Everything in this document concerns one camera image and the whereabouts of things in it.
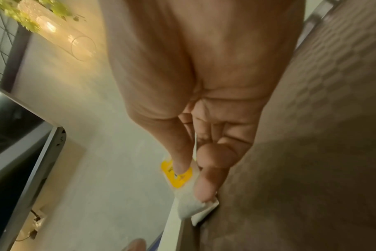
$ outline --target skin crease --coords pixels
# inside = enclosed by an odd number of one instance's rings
[[[304,0],[103,0],[109,60],[130,118],[189,167],[210,200],[253,145],[286,69]]]

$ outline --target yellow sticker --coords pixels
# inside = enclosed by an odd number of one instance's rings
[[[186,171],[185,173],[176,175],[173,170],[172,160],[163,161],[160,165],[160,168],[174,188],[182,187],[192,177],[192,167],[189,167],[188,171]]]

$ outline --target cable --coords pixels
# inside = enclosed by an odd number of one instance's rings
[[[28,238],[30,238],[31,236],[28,236],[27,238],[25,238],[25,239],[22,239],[22,240],[16,240],[16,241],[25,241],[25,240],[27,240]]]

